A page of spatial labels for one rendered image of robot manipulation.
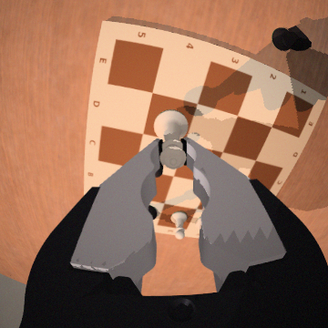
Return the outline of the white pawn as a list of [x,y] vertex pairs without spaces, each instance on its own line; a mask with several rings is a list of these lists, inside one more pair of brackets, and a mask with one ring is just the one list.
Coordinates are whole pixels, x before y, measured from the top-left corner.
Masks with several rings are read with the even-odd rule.
[[175,236],[177,239],[181,240],[185,236],[185,229],[183,228],[183,223],[187,220],[187,214],[182,211],[176,211],[171,215],[171,221],[175,223]]

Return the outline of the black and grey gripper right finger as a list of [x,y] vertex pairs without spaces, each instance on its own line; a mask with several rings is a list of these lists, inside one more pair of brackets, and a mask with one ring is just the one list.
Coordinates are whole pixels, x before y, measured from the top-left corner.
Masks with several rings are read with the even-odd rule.
[[328,265],[308,228],[257,179],[191,138],[181,142],[202,203],[200,261],[213,271],[216,291],[230,272],[244,271],[249,288],[298,294],[328,323]]

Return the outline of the chessboard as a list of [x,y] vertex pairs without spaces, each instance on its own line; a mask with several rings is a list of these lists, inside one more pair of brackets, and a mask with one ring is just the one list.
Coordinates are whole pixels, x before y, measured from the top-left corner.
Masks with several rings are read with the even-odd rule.
[[[188,137],[275,196],[311,136],[327,97],[221,46],[151,27],[102,21],[87,113],[84,195],[154,139],[156,117],[175,109]],[[159,138],[160,139],[160,138]],[[163,168],[156,178],[155,232],[175,235],[172,213],[187,214],[198,238],[202,203],[193,172]]]

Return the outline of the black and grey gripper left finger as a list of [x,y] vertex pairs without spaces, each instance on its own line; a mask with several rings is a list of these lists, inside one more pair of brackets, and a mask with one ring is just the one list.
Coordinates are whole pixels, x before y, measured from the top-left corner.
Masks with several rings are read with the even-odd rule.
[[74,300],[112,294],[118,276],[129,277],[141,292],[157,258],[148,208],[157,195],[162,143],[156,138],[92,187],[49,234],[28,276],[19,328],[38,328]]

